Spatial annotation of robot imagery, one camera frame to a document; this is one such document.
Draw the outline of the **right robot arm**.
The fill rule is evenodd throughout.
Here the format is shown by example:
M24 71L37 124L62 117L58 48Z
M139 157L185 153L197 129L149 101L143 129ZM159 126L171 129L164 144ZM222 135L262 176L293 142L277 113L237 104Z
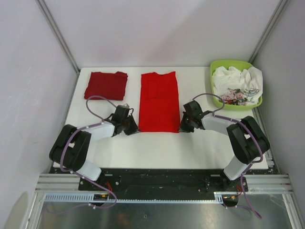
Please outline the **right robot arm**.
M263 154L270 149L269 140L251 116L238 120L216 115L212 111L204 112L197 101L188 102L183 107L180 132L211 130L229 137L234 156L223 169L225 176L220 179L220 187L224 191L232 191L237 186L236 179L254 163L263 160Z

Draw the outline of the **bright red kungfu t-shirt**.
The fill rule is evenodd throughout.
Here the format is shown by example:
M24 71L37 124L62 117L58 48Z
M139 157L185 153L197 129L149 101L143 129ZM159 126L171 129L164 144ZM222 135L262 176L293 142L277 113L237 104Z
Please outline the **bright red kungfu t-shirt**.
M140 131L178 133L179 127L180 105L176 72L142 74Z

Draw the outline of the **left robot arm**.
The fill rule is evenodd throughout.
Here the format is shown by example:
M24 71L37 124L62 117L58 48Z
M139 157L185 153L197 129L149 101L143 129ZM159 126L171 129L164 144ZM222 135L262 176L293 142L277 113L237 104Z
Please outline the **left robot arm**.
M84 127L65 125L53 144L49 158L65 172L71 171L89 179L89 186L99 191L105 186L102 170L87 159L90 143L111 138L124 132L139 132L133 117L133 109L126 105L116 106L115 112L100 122Z

